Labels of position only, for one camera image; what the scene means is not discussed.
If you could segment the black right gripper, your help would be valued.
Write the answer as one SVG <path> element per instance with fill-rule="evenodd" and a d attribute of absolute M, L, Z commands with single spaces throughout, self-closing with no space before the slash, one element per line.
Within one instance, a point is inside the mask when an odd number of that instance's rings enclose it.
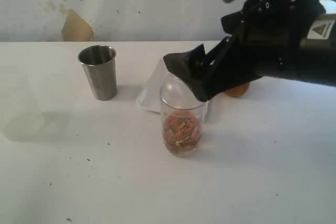
<path fill-rule="evenodd" d="M 222 18 L 234 31 L 207 56 L 200 44 L 163 61 L 201 102 L 262 77 L 314 83 L 312 53 L 300 44 L 314 18 L 315 5 L 301 0 L 247 1 L 241 12 Z"/>

